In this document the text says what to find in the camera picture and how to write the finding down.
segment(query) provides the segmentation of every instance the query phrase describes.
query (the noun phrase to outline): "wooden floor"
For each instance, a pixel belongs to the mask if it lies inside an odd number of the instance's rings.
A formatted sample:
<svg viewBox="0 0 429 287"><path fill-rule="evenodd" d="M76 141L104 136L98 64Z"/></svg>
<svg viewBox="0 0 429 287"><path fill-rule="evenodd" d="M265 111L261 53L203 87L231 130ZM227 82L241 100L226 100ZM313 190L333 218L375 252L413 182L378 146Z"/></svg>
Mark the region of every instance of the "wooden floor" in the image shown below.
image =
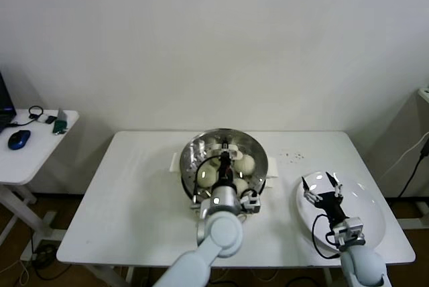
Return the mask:
<svg viewBox="0 0 429 287"><path fill-rule="evenodd" d="M58 214L53 222L53 227L57 229L67 229L71 222L76 209L80 203L78 197L41 197L38 202L31 208L39 215L43 216L48 210L56 210ZM419 217L419 211L411 203L397 203L393 208L397 217ZM0 205L0 229L6 226L12 214ZM0 272L13 262L19 259L24 247L29 241L28 227L18 221L12 232L9 234L6 241L0 246ZM411 230L406 231L406 235L410 240L414 251L416 252L416 261L409 265L389 266L389 277L392 285L413 286L413 287L429 287L429 230ZM55 276L61 272L66 265L56 262L45 270L40 270L40 273L45 277ZM115 268L118 273L125 276L127 268ZM156 280L162 275L164 269L140 268L136 272L136 286L152 286ZM17 264L10 270L0 274L0 287L12 287L19 285L19 275L22 272L22 267ZM321 269L301 269L301 270L280 270L278 275L271 282L262 282L260 279L269 279L276 273L275 270L248 270L234 269L228 272L224 270L212 270L211 280L217 280L223 275L222 280L232 280L238 286L256 287L256 286L285 286L286 283L299 276L310 276L314 278L319 286L326 286L324 283L324 275ZM341 270L332 270L334 278L341 278ZM52 281L40 280L34 270L29 267L29 282L28 287L38 286L91 286L91 287L106 287L107 285L95 278L90 272L81 266L72 266L64 275ZM218 287L234 287L234 284L209 284L209 286ZM299 280L290 285L290 287L307 287L316 286L309 280Z"/></svg>

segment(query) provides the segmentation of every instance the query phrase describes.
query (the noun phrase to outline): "steel bowl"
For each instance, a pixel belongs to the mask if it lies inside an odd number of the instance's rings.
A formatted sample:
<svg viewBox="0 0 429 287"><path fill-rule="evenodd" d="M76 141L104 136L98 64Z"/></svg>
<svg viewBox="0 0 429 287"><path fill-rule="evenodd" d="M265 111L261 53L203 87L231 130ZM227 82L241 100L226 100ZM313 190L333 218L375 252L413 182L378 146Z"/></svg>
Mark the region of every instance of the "steel bowl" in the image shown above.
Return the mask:
<svg viewBox="0 0 429 287"><path fill-rule="evenodd" d="M192 199L196 172L198 167L211 156L214 144L222 144L227 141L228 144L235 144L239 151L248 154L255 160L255 171L250 176L244 176L244 180L249 184L249 188L256 190L259 194L265 186L265 177L268 171L268 158L265 150L256 139L250 135L237 131L235 129L212 129L195 136L186 144L180 156L180 173L182 176L182 185L185 193ZM211 188L197 189L197 202L210 197Z"/></svg>

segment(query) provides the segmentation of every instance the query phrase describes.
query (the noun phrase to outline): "small table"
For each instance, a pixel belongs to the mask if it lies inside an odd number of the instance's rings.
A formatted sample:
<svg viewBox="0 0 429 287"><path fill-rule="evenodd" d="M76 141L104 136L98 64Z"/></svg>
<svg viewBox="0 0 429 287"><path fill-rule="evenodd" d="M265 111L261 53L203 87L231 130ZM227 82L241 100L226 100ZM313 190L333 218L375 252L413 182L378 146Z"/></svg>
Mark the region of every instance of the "small table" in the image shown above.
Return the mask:
<svg viewBox="0 0 429 287"><path fill-rule="evenodd" d="M174 152L197 132L117 133L67 230L57 258L88 268L112 286L128 286L106 265L170 266L196 248L196 221L179 176L169 173ZM361 157L343 132L249 132L275 157L279 178L261 195L261 211L243 224L244 241L214 267L335 267L322 259L296 212L300 177L319 170L350 172L371 191L386 222L375 248L387 264L415 260L415 253Z"/></svg>
<svg viewBox="0 0 429 287"><path fill-rule="evenodd" d="M76 111L64 112L67 114L67 124L70 129L78 120L79 114ZM45 110L44 113L56 116L58 111ZM17 109L17 116L13 121L18 123L28 122L28 110ZM27 207L28 203L35 203L36 198L24 186L32 180L64 138L64 135L54 135L52 133L53 127L54 124L48 125L34 121L26 126L6 128L0 133L0 203L14 213L14 216L0 235L0 244L9 234L17 218L20 218L35 231L35 247L41 240L60 241L65 234L65 230L54 230L49 226L55 217L55 212L49 211L44 219L41 219ZM20 150L10 150L7 147L7 141L13 133L20 129L31 131L28 142ZM11 189L17 191L24 200L21 201L17 198ZM31 245L28 244L21 256L21 260L28 261L31 256Z"/></svg>

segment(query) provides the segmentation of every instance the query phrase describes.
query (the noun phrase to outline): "blue mouse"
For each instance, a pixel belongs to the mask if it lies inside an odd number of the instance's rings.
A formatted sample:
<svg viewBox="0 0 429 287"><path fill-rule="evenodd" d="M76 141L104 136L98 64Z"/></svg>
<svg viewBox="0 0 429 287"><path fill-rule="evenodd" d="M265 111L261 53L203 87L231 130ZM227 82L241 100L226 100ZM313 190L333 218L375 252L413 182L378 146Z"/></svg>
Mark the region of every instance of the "blue mouse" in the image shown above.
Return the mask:
<svg viewBox="0 0 429 287"><path fill-rule="evenodd" d="M17 131L16 133L13 133L9 138L7 146L11 150L19 150L20 148L23 148L25 146L25 143L27 143L27 140L31 134L32 133L28 130Z"/></svg>

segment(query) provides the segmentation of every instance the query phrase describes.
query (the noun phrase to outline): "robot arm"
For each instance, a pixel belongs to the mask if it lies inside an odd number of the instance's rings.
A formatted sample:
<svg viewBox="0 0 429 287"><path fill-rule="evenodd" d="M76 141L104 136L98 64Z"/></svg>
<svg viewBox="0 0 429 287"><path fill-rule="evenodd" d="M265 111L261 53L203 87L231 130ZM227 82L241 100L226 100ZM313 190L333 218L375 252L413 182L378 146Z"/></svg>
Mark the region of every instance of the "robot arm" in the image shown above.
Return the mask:
<svg viewBox="0 0 429 287"><path fill-rule="evenodd" d="M211 197L198 205L200 220L197 224L198 248L182 254L155 287L204 287L210 278L211 264L217 257L235 255L243 242L243 226L237 215L259 212L259 195L250 190L237 198L230 168L231 157L222 152L219 179L212 187Z"/></svg>
<svg viewBox="0 0 429 287"><path fill-rule="evenodd" d="M243 227L238 218L219 211L208 218L206 237L195 251L181 255L155 287L203 287L210 278L210 266L218 256L236 254L243 241Z"/></svg>
<svg viewBox="0 0 429 287"><path fill-rule="evenodd" d="M365 245L363 224L358 217L348 218L341 209L343 195L338 181L326 173L334 192L314 194L302 178L304 197L325 211L335 245L340 251L341 267L350 287L391 287L386 264L378 253Z"/></svg>

